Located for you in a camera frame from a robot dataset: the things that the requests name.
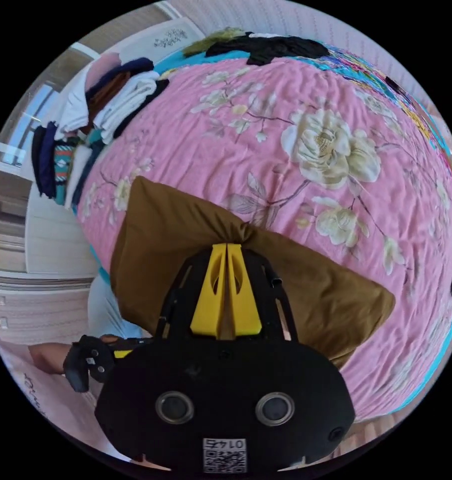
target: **qr code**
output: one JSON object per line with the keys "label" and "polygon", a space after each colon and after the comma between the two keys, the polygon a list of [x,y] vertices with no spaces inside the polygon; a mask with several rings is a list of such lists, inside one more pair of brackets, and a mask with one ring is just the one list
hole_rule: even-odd
{"label": "qr code", "polygon": [[244,439],[204,439],[204,472],[207,474],[244,474],[247,450]]}

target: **fuzzy green fabric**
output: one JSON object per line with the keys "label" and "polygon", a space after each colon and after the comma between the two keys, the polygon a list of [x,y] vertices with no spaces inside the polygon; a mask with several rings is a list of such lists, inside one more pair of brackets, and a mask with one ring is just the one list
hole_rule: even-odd
{"label": "fuzzy green fabric", "polygon": [[195,41],[192,45],[187,46],[182,51],[182,54],[186,58],[192,57],[193,55],[201,54],[207,51],[217,42],[226,42],[227,40],[232,40],[245,34],[246,32],[240,28],[228,26],[224,30],[216,31],[202,40]]}

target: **pink floral bedspread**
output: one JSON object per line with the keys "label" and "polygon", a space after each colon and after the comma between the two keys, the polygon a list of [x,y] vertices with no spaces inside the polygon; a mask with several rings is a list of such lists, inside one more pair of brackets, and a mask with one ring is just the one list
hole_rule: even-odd
{"label": "pink floral bedspread", "polygon": [[306,63],[181,68],[96,163],[78,219],[109,269],[135,176],[222,205],[391,291],[342,369],[357,420],[421,384],[452,321],[452,177],[413,119]]}

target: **person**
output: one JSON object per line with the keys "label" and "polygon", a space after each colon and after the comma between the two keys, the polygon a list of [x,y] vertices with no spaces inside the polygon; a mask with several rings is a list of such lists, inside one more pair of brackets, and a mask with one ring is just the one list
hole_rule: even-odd
{"label": "person", "polygon": [[[91,284],[88,303],[88,334],[111,342],[151,335],[123,318],[111,287],[98,275]],[[18,345],[0,339],[0,356],[9,373],[36,409],[58,428],[108,455],[126,462],[104,435],[94,416],[102,384],[90,378],[89,392],[76,393],[64,376],[63,363],[71,348],[66,343]],[[164,469],[149,462],[134,462]]]}

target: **white towel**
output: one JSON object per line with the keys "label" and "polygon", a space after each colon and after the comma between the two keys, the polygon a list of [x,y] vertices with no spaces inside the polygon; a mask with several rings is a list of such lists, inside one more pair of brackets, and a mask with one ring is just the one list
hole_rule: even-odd
{"label": "white towel", "polygon": [[64,134],[75,132],[89,122],[89,111],[86,103],[85,83],[89,68],[85,68],[74,81],[63,108],[58,117],[55,140],[63,140]]}
{"label": "white towel", "polygon": [[273,39],[275,37],[284,37],[284,35],[277,35],[276,33],[251,33],[250,39]]}
{"label": "white towel", "polygon": [[119,93],[94,118],[94,126],[101,129],[105,144],[113,140],[119,124],[141,106],[147,96],[156,91],[158,73],[154,71],[140,73],[131,78]]}
{"label": "white towel", "polygon": [[92,150],[86,145],[78,145],[72,157],[72,169],[67,179],[66,186],[66,199],[64,201],[64,208],[69,210],[71,208],[72,196],[76,190],[77,184],[81,179],[82,171],[86,166],[89,157],[91,156]]}

